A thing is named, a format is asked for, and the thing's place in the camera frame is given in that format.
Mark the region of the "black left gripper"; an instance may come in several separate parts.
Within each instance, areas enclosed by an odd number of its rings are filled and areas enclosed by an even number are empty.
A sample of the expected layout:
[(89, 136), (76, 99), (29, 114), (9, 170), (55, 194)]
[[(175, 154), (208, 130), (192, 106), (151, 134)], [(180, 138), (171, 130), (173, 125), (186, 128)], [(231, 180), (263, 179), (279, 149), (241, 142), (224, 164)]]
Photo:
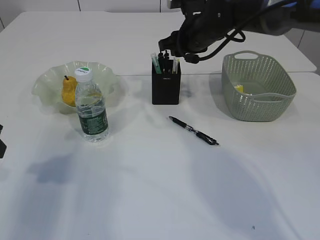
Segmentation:
[[(3, 126), (0, 125), (0, 133), (3, 130)], [(7, 150), (7, 145), (0, 139), (0, 159), (2, 159), (5, 155), (5, 152)]]

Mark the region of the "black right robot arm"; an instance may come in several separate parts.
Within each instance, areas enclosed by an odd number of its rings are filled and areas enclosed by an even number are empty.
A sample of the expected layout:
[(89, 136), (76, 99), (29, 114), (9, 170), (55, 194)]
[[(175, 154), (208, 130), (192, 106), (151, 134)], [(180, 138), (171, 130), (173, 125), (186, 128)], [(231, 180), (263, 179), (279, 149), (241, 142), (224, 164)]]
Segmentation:
[(229, 42), (242, 43), (244, 32), (280, 36), (292, 28), (320, 31), (318, 0), (169, 0), (184, 21), (179, 30), (158, 42), (187, 63), (197, 64), (217, 55)]

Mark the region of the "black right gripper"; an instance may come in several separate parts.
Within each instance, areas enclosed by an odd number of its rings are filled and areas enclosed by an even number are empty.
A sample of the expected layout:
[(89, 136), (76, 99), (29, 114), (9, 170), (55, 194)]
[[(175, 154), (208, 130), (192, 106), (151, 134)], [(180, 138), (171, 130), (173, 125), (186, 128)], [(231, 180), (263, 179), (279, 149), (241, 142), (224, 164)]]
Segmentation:
[(214, 21), (200, 14), (186, 17), (180, 29), (158, 42), (159, 50), (169, 50), (175, 57), (204, 53), (215, 42), (214, 26)]

